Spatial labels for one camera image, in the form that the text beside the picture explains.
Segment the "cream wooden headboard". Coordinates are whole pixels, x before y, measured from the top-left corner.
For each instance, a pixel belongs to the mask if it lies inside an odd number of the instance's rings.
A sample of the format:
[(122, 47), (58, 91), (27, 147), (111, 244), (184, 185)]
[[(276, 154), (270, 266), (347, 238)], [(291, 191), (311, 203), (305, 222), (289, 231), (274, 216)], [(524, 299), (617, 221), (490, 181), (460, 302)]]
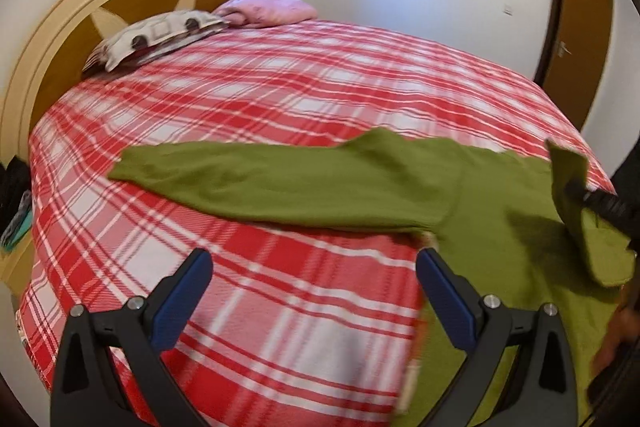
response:
[(58, 0), (18, 56), (1, 97), (1, 160), (28, 159), (28, 138), (47, 110), (81, 80), (103, 39), (153, 15), (213, 11), (227, 0)]

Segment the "dark items beside bed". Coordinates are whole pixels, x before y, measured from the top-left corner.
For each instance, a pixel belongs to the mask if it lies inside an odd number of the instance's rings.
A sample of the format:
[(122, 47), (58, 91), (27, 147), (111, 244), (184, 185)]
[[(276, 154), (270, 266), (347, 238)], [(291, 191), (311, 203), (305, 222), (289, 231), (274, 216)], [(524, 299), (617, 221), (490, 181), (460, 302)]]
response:
[(32, 219), (32, 176), (25, 161), (14, 156), (1, 166), (1, 251), (12, 251)]

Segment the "brown wooden door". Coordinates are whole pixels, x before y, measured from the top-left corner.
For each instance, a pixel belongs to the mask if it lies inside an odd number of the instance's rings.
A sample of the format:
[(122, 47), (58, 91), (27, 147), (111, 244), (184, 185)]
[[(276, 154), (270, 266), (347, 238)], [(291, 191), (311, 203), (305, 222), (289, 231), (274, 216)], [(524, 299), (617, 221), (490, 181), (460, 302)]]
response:
[[(598, 92), (610, 47), (614, 0), (551, 0), (535, 83), (582, 130)], [(572, 52), (558, 57), (558, 42)]]

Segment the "green striped knit sweater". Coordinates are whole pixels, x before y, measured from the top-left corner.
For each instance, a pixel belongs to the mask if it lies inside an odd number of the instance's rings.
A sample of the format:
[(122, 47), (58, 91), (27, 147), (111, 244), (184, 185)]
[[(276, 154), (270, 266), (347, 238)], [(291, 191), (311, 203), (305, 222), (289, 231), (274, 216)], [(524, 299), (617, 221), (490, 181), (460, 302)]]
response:
[(562, 201), (562, 182), (586, 181), (587, 158), (546, 149), (524, 157), (378, 128), (334, 146), (130, 146), (108, 177), (220, 219), (369, 235), (401, 254), (432, 234), (482, 291), (519, 306), (559, 301), (585, 388), (632, 256), (611, 225)]

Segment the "pink pillow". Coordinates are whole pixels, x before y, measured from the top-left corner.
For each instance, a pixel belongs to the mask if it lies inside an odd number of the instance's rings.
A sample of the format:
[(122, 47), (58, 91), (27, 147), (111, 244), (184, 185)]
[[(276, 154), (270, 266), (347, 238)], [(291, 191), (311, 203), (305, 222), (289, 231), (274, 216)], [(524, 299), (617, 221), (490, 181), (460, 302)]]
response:
[(229, 0), (214, 14), (236, 28), (278, 27), (318, 18), (317, 10), (303, 0)]

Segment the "red white plaid bedspread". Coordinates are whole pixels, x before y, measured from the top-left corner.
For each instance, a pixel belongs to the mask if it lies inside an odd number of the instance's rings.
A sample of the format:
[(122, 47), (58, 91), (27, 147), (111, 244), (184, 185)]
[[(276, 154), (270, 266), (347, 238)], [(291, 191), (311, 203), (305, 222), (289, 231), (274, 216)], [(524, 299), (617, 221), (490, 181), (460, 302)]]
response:
[(130, 74), (68, 90), (29, 138), (35, 261), (18, 321), (50, 385), (65, 313), (102, 311), (145, 294), (196, 247), (212, 283), (177, 347), (164, 356), (215, 426), (388, 426), (416, 335), (422, 298), (401, 237), (276, 229), (206, 216), (107, 179), (129, 145), (191, 141), (331, 146), (372, 129), (458, 142), (520, 168), (517, 187), (535, 260), (506, 249), (488, 211), (465, 251), (439, 235), (450, 265), (517, 307), (562, 311), (576, 374), (589, 362), (615, 295), (551, 248), (562, 235), (544, 144), (590, 147), (533, 81), (439, 43), (307, 20), (238, 29)]

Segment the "patterned grey white pillow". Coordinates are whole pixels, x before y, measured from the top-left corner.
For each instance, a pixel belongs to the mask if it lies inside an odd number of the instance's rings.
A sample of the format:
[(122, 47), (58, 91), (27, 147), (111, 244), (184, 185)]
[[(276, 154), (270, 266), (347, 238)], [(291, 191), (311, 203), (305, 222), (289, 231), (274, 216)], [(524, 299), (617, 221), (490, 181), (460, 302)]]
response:
[(179, 10), (153, 15), (103, 39), (91, 52), (83, 72), (102, 67), (142, 65), (195, 41), (218, 34), (228, 23), (211, 12)]

